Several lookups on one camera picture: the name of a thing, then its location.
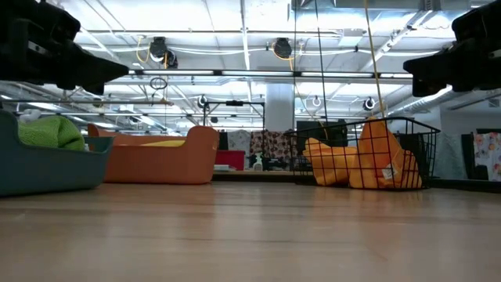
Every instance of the hanging rope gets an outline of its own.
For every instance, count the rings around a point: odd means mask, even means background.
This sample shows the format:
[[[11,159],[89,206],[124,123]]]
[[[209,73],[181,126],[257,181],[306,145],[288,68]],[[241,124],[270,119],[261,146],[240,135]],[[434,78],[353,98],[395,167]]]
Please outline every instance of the hanging rope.
[[[379,99],[379,109],[384,118],[384,106],[383,99],[381,98],[381,89],[379,85],[379,74],[377,73],[377,65],[376,65],[376,55],[374,54],[374,44],[373,44],[373,35],[370,30],[370,18],[369,18],[369,0],[364,0],[365,8],[366,8],[366,20],[367,20],[367,31],[369,32],[369,42],[370,42],[370,54],[373,57],[373,67],[374,67],[374,76],[376,77],[376,86],[377,86],[377,97]]]

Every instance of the wooden floor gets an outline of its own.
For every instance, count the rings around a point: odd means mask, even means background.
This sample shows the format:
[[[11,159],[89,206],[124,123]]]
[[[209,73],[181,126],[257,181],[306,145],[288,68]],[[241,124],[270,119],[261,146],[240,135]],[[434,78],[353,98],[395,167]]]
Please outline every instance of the wooden floor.
[[[500,281],[501,195],[103,185],[0,199],[0,281]]]

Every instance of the wire basket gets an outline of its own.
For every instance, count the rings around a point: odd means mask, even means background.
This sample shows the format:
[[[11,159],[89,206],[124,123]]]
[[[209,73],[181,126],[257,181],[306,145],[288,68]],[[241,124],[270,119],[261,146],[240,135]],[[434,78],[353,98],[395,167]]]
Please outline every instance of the wire basket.
[[[439,132],[406,117],[342,121],[288,132],[290,170],[296,179],[322,186],[428,188]]]

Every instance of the black cable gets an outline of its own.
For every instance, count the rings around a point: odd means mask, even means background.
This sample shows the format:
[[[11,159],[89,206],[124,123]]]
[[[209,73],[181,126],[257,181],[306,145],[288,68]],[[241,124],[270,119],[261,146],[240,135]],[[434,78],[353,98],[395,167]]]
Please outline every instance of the black cable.
[[[315,13],[316,13],[316,23],[317,23],[316,24],[317,34],[319,36],[320,70],[322,72],[322,89],[323,89],[323,108],[326,112],[326,126],[328,126],[329,125],[329,118],[327,117],[326,80],[323,76],[322,39],[320,38],[319,7],[317,6],[317,0],[315,0]]]

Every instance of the fluorescent light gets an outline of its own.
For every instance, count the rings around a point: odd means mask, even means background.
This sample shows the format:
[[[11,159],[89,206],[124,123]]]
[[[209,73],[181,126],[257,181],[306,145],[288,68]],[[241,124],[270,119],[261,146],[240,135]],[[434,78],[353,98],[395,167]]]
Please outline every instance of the fluorescent light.
[[[151,119],[151,117],[144,117],[144,116],[142,116],[142,117],[140,117],[139,119],[140,119],[142,122],[146,123],[147,125],[152,125],[152,126],[153,126],[153,125],[155,125],[155,124],[156,124],[156,122],[155,122],[153,119]]]
[[[301,76],[304,77],[321,77],[322,72],[302,72]],[[349,72],[324,72],[323,76],[325,78],[371,78],[372,73],[349,73]]]
[[[213,126],[214,129],[225,129],[225,130],[263,130],[261,127],[231,127],[231,126]]]
[[[109,124],[109,123],[106,123],[106,122],[94,122],[94,125],[97,125],[97,126],[100,126],[100,127],[104,127],[104,128],[114,128],[114,127],[117,127],[116,125]]]
[[[99,116],[99,113],[61,113],[66,116]]]
[[[204,114],[192,114],[192,117],[195,117],[195,118],[203,118],[204,117]],[[214,118],[230,118],[232,117],[231,114],[211,114],[211,118],[214,117]]]
[[[139,117],[142,116],[142,114],[133,114],[133,113],[109,113],[109,114],[104,114],[105,116],[108,117]]]
[[[70,118],[73,118],[73,120],[79,121],[79,122],[87,122],[87,121],[85,121],[85,120],[83,120],[83,119],[81,119],[79,117],[70,117]]]
[[[140,67],[142,70],[144,70],[144,67],[140,63],[132,63],[132,66],[134,66],[134,67]]]
[[[212,70],[137,70],[145,75],[212,75]],[[130,70],[129,75],[134,75],[135,70]]]
[[[338,116],[338,115],[328,115],[327,116],[329,119],[352,119],[352,120],[364,120],[366,119],[365,117],[356,117],[356,116]],[[325,117],[321,116],[310,116],[309,114],[297,114],[296,118],[314,118],[314,119],[319,119],[321,121],[325,121]]]
[[[381,74],[381,78],[413,78],[412,74]]]
[[[46,109],[46,110],[58,110],[59,109],[58,106],[54,106],[54,105],[49,104],[49,103],[33,102],[33,103],[28,103],[28,105],[39,107],[39,108]]]
[[[288,76],[291,77],[294,74],[292,71],[245,71],[245,70],[224,70],[222,75],[237,75],[237,76]]]

